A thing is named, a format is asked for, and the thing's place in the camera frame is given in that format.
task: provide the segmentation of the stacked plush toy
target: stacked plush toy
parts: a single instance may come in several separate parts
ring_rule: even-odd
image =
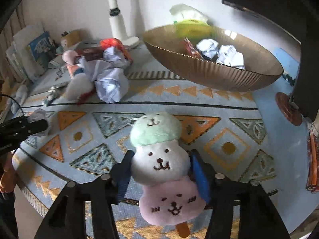
[[[179,235],[187,237],[186,221],[197,217],[206,204],[188,177],[190,159],[178,145],[180,137],[180,121],[167,112],[139,118],[130,133],[136,147],[131,172],[143,185],[142,217],[155,226],[176,225]]]

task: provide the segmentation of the brown round base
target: brown round base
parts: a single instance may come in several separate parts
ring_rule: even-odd
[[[285,93],[278,92],[275,96],[276,103],[285,118],[295,126],[302,123],[302,115],[298,110],[293,109],[289,104],[289,96]]]

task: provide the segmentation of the brown glass bowl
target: brown glass bowl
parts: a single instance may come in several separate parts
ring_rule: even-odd
[[[188,56],[182,42],[185,33],[194,46],[203,38],[214,39],[219,46],[234,45],[244,55],[246,70]],[[283,73],[282,65],[267,49],[240,34],[228,36],[222,28],[190,24],[189,27],[183,25],[177,32],[176,25],[166,25],[147,31],[143,38],[148,50],[163,66],[207,87],[252,91],[272,84]]]

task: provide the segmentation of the curtain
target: curtain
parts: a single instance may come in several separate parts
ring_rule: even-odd
[[[15,72],[7,61],[5,52],[11,46],[13,36],[25,26],[22,3],[20,3],[0,33],[0,80],[9,78],[10,83],[13,83],[14,81],[22,81],[22,78]]]

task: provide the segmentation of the person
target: person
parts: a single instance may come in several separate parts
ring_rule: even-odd
[[[18,177],[15,169],[12,166],[12,154],[7,153],[6,156],[2,156],[0,159],[0,219],[2,219],[3,225],[0,227],[3,233],[8,233],[6,229],[18,238],[18,226],[15,217],[15,195],[14,188],[17,185]]]

